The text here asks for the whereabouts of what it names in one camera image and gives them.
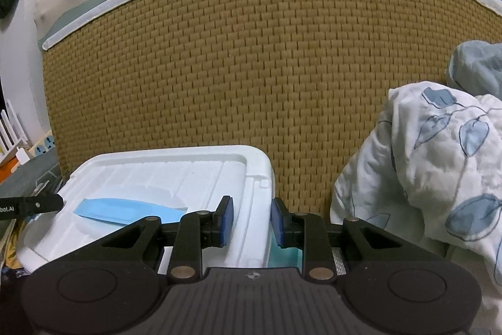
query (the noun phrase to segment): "white blanket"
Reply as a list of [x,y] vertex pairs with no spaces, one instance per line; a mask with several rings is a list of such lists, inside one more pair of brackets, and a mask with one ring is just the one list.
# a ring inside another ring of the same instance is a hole
[[483,291],[473,333],[495,335],[501,209],[502,102],[422,82],[389,91],[375,129],[335,182],[330,216],[368,220],[465,267]]

